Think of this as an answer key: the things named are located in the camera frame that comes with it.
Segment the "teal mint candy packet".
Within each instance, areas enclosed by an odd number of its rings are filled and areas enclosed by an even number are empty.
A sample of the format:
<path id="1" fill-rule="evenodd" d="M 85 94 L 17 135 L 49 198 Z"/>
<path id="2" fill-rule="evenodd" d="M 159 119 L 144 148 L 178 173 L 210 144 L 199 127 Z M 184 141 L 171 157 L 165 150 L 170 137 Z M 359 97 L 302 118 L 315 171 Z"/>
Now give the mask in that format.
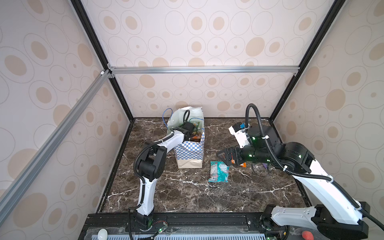
<path id="1" fill-rule="evenodd" d="M 229 177 L 229 168 L 223 162 L 211 162 L 211 173 L 208 182 L 217 183 L 217 182 L 228 182 Z"/>

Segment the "blue checkered paper bag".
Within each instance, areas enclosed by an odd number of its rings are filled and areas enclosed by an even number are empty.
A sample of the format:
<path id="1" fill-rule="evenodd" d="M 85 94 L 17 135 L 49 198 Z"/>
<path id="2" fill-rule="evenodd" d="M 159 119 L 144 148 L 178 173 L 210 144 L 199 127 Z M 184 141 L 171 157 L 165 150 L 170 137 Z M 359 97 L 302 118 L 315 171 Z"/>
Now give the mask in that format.
<path id="1" fill-rule="evenodd" d="M 177 127 L 185 129 L 192 126 L 192 135 L 183 143 L 174 147 L 174 153 L 180 169 L 200 169 L 204 158 L 204 113 L 202 107 L 184 107 L 167 114 L 163 112 L 162 120 L 168 133 Z"/>

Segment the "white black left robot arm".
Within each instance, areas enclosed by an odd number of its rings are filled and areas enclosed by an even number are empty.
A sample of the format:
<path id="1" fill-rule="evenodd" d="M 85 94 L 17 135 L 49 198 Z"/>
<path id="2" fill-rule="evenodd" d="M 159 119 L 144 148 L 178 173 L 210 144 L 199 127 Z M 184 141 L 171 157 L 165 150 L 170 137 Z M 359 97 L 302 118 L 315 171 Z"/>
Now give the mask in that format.
<path id="1" fill-rule="evenodd" d="M 140 179 L 141 188 L 138 205 L 133 208 L 135 221 L 139 228 L 148 230 L 153 224 L 154 195 L 158 178 L 163 174 L 166 156 L 176 146 L 193 136 L 195 126 L 185 122 L 171 129 L 164 138 L 155 142 L 147 141 L 134 161 L 134 174 Z"/>

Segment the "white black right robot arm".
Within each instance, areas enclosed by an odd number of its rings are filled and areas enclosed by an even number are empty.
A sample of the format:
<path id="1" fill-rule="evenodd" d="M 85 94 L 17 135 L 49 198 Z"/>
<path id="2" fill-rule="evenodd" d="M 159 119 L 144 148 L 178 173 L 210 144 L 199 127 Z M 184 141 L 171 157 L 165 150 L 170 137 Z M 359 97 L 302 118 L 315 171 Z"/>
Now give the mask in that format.
<path id="1" fill-rule="evenodd" d="M 272 127 L 265 127 L 263 138 L 258 127 L 246 128 L 236 123 L 229 127 L 238 145 L 217 153 L 227 166 L 245 166 L 247 162 L 271 164 L 291 175 L 319 200 L 320 204 L 307 208 L 286 208 L 268 205 L 257 220 L 257 226 L 274 231 L 283 226 L 318 230 L 330 240 L 362 240 L 368 238 L 369 226 L 363 221 L 362 210 L 367 203 L 347 198 L 346 192 L 336 187 L 336 181 L 302 144 L 284 144 Z"/>

